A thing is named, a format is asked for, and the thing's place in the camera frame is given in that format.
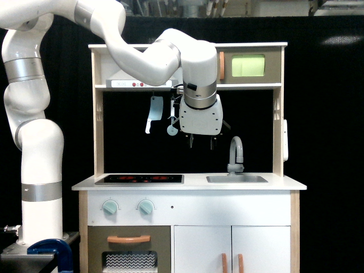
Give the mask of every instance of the blue clamp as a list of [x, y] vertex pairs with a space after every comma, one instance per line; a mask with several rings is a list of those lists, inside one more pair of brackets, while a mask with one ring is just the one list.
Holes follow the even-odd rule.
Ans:
[[60, 239], [46, 239], [31, 245], [27, 254], [57, 254], [58, 272], [73, 273], [72, 250], [69, 245]]

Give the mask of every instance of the zigzag pattern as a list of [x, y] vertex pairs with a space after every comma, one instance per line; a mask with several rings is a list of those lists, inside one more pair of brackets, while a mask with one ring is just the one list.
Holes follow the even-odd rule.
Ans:
[[102, 273], [158, 273], [158, 269], [151, 268], [150, 270], [130, 270], [130, 269], [120, 269], [120, 268], [104, 268]]
[[108, 254], [104, 272], [150, 273], [157, 272], [157, 254]]

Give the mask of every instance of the green display screen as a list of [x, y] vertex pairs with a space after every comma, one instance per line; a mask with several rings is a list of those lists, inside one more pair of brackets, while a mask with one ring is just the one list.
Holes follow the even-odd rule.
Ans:
[[233, 77], [262, 77], [264, 76], [265, 56], [233, 55]]

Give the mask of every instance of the stovetop burner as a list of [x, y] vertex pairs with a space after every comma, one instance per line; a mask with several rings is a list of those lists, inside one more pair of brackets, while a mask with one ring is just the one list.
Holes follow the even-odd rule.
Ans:
[[96, 182], [96, 185], [179, 183], [183, 184], [183, 175], [108, 175]]

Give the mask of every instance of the sink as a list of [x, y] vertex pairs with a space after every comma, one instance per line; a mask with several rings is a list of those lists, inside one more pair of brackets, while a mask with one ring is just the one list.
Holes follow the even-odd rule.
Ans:
[[208, 176], [208, 183], [268, 183], [258, 175]]

